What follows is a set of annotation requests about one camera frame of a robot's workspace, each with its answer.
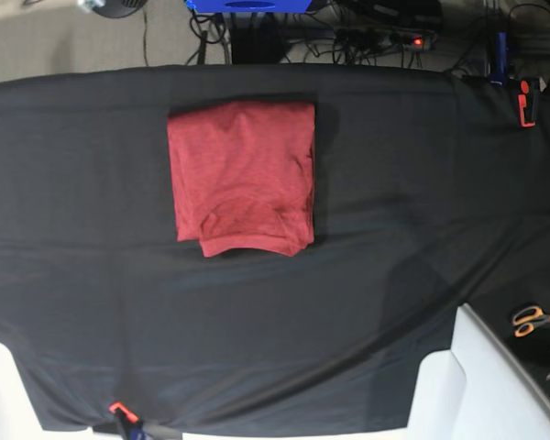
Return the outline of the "white robot gripper on floor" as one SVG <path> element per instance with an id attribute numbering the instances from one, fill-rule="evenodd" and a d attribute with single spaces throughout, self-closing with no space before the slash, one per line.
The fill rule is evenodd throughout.
<path id="1" fill-rule="evenodd" d="M 96 8 L 105 6 L 105 0 L 77 0 L 77 6 L 86 12 L 91 12 Z"/>

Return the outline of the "orange and black clamp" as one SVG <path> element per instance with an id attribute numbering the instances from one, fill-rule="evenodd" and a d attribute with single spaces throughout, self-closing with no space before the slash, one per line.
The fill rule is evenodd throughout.
<path id="1" fill-rule="evenodd" d="M 536 125 L 540 96 L 540 80 L 529 77 L 520 81 L 518 93 L 518 109 L 521 127 L 528 128 Z"/>

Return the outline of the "blue plastic box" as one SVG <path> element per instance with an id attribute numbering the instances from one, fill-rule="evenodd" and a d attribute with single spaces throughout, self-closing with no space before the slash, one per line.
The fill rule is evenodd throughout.
<path id="1" fill-rule="evenodd" d="M 184 4 L 201 14 L 214 13 L 303 13 L 311 0 L 186 0 Z"/>

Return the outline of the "red long-sleeve T-shirt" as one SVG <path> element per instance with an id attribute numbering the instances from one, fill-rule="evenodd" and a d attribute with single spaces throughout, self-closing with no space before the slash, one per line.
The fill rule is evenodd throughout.
<path id="1" fill-rule="evenodd" d="M 207 258 L 313 243 L 313 104 L 219 104 L 169 117 L 166 132 L 178 241 Z"/>

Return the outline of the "black round stand base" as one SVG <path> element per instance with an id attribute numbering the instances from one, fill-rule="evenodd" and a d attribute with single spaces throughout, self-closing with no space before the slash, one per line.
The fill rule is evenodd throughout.
<path id="1" fill-rule="evenodd" d="M 92 11 L 100 16 L 111 19 L 130 17 L 140 11 L 147 0 L 104 0 L 97 1 Z"/>

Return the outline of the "yellow-handled scissors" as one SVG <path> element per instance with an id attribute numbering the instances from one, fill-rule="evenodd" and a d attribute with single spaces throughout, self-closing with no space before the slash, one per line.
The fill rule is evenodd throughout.
<path id="1" fill-rule="evenodd" d="M 525 337 L 537 328 L 550 325 L 550 313 L 545 313 L 540 306 L 531 305 L 514 314 L 511 324 L 514 327 L 515 337 Z"/>

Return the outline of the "white foam block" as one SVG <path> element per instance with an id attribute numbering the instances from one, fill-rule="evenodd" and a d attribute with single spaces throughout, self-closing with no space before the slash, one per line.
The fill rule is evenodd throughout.
<path id="1" fill-rule="evenodd" d="M 408 439 L 550 439 L 550 399 L 468 305 L 420 364 Z"/>

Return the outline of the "white power strip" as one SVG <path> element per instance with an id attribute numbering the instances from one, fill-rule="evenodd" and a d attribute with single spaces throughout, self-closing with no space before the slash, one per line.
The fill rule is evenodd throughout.
<path id="1" fill-rule="evenodd" d="M 430 50 L 438 35 L 430 30 L 395 27 L 338 28 L 335 41 L 359 50 Z"/>

